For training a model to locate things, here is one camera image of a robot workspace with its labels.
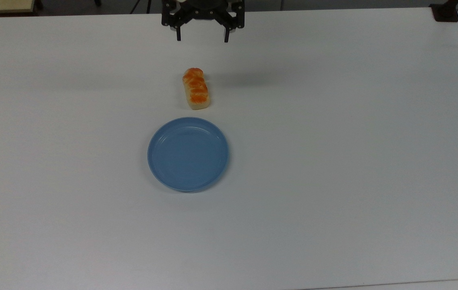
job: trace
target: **table surface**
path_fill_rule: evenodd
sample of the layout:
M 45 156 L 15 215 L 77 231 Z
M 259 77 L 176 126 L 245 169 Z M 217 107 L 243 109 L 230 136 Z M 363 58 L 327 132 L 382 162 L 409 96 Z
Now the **table surface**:
M 181 77 L 206 73 L 189 109 Z M 179 117 L 221 180 L 151 174 Z M 284 290 L 458 279 L 458 23 L 429 8 L 0 19 L 0 289 Z
M 32 12 L 34 0 L 0 0 L 0 13 Z

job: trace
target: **floor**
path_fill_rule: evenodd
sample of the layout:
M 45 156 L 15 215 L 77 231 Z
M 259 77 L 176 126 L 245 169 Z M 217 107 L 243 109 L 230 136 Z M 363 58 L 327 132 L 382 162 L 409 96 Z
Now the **floor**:
M 94 0 L 42 0 L 44 8 L 39 15 L 102 15 L 146 13 L 149 0 L 102 0 L 97 7 Z M 161 0 L 150 0 L 150 13 L 160 13 Z M 428 7 L 431 3 L 440 4 L 445 0 L 246 0 L 247 11 L 309 10 L 309 9 L 354 9 L 354 8 L 394 8 Z

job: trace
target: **bread roll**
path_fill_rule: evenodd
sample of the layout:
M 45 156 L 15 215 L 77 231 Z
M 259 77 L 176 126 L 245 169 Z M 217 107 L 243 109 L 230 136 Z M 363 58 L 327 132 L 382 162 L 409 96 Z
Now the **bread roll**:
M 203 71 L 199 68 L 189 68 L 182 77 L 188 105 L 193 110 L 209 106 L 209 93 L 203 79 Z

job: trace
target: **orange glaze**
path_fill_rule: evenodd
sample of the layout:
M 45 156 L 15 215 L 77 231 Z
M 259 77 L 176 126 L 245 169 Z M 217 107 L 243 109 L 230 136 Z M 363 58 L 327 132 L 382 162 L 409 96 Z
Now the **orange glaze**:
M 203 79 L 203 71 L 199 68 L 189 68 L 182 81 L 188 86 L 190 90 L 190 101 L 192 103 L 203 103 L 207 101 L 207 86 Z
M 190 100 L 192 103 L 198 104 L 207 101 L 207 97 L 205 95 L 192 94 Z

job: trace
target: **blue plate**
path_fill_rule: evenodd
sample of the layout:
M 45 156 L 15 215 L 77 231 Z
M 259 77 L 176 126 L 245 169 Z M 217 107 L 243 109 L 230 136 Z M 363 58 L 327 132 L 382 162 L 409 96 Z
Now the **blue plate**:
M 215 183 L 227 167 L 224 134 L 200 118 L 163 125 L 148 145 L 148 165 L 157 180 L 177 191 L 199 191 Z

